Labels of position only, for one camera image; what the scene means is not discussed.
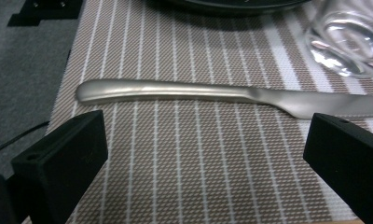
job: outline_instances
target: clear glass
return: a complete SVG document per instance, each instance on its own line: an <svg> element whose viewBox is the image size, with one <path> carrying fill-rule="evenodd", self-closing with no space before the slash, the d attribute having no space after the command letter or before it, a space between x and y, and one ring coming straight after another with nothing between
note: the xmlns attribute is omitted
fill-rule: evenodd
<svg viewBox="0 0 373 224"><path fill-rule="evenodd" d="M325 0L305 40L314 60L344 77L373 77L373 0Z"/></svg>

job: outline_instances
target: black cable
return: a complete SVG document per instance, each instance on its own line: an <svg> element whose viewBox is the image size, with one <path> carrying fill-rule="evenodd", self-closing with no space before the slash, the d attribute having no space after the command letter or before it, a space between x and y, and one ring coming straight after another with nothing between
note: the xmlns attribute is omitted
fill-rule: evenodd
<svg viewBox="0 0 373 224"><path fill-rule="evenodd" d="M21 133L18 136L14 137L11 140L9 140L9 141L5 142L4 144L0 145L0 150L3 149L3 148L5 148L5 147L7 147L7 146L9 146L9 145L11 145L12 143L18 141L19 139L23 138L28 133L32 133L33 131L35 131L37 129L40 129L40 128L43 128L43 127L46 127L48 125L49 125L49 121L45 121L43 123L40 123L40 124L34 126L33 128L27 130L26 132Z"/></svg>

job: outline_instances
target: placemat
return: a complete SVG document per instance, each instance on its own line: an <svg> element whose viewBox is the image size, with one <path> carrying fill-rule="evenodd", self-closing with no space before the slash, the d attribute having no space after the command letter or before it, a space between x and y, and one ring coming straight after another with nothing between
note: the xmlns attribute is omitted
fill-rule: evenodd
<svg viewBox="0 0 373 224"><path fill-rule="evenodd" d="M373 94L373 79L334 75L305 49L318 4L218 19L160 1L87 0L48 130L102 109L109 158L68 222L355 219L302 159L308 120L268 105L75 100L83 81L110 77ZM356 123L373 132L373 119Z"/></svg>

